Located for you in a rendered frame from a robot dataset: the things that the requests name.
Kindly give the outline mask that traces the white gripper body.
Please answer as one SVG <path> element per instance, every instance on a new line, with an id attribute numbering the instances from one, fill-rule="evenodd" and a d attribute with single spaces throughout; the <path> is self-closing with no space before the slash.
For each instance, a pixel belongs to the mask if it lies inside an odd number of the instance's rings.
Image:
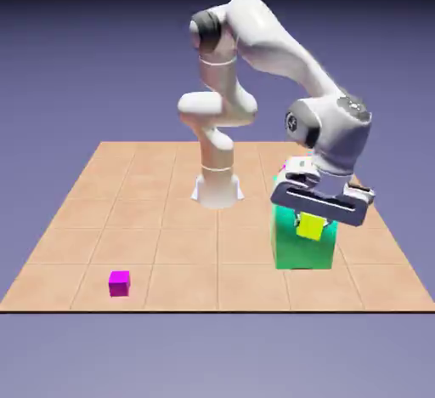
<path id="1" fill-rule="evenodd" d="M 370 189 L 346 183 L 340 194 L 327 196 L 316 190 L 297 188 L 291 182 L 279 182 L 270 197 L 275 205 L 297 213 L 309 213 L 345 225 L 361 226 L 376 194 Z"/>

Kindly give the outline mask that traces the small yellow cube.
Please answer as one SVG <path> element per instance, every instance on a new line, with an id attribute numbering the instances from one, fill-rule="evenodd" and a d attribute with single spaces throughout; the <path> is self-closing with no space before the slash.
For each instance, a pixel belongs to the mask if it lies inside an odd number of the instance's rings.
<path id="1" fill-rule="evenodd" d="M 310 213 L 299 213 L 296 233 L 300 237 L 312 241 L 319 241 L 324 225 L 325 219 L 322 217 Z"/>

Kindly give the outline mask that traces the small magenta cube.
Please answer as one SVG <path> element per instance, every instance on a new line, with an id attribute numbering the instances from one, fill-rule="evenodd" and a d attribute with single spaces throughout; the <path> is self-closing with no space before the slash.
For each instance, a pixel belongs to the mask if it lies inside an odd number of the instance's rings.
<path id="1" fill-rule="evenodd" d="M 109 291 L 111 297 L 127 297 L 131 286 L 128 270 L 113 270 L 109 276 Z"/>

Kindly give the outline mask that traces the large green box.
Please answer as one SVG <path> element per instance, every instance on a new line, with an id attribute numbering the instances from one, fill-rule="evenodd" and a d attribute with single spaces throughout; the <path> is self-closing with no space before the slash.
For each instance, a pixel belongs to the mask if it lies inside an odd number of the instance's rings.
<path id="1" fill-rule="evenodd" d="M 333 262 L 337 222 L 331 221 L 319 241 L 300 237 L 294 226 L 295 211 L 272 204 L 270 241 L 279 270 L 327 270 Z"/>

